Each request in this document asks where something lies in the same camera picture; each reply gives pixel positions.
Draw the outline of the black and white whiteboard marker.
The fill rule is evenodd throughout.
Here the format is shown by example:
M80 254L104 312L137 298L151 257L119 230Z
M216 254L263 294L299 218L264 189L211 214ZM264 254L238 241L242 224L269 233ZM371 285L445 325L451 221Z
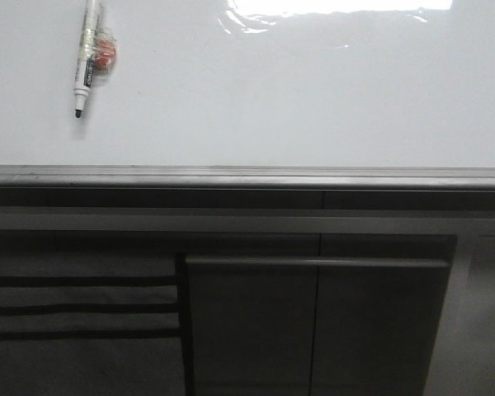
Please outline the black and white whiteboard marker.
M95 0L86 1L73 89L75 97L74 115L77 119L82 116L91 92L96 35L100 20L101 2Z

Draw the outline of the white whiteboard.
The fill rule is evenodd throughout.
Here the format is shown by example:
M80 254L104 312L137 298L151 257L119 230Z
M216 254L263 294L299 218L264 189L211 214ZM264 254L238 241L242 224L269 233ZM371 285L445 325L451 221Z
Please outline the white whiteboard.
M0 186L495 190L495 1L0 1Z

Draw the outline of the dark grey cabinet panel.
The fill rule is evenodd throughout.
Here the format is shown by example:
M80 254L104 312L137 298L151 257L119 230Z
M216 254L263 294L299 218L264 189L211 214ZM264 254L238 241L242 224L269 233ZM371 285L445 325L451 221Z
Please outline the dark grey cabinet panel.
M323 234L184 256L195 395L421 395L457 239Z

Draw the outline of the red round magnet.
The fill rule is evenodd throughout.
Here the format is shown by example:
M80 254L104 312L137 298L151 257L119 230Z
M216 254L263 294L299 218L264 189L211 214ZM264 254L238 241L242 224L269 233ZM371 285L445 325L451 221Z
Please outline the red round magnet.
M109 72L116 60L116 42L110 38L101 38L95 42L93 61L96 68Z

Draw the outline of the grey striped cloth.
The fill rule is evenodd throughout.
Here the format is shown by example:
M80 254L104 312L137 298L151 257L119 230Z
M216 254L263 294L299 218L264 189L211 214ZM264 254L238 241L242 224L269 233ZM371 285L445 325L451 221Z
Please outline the grey striped cloth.
M177 285L161 253L2 253L0 341L178 338Z

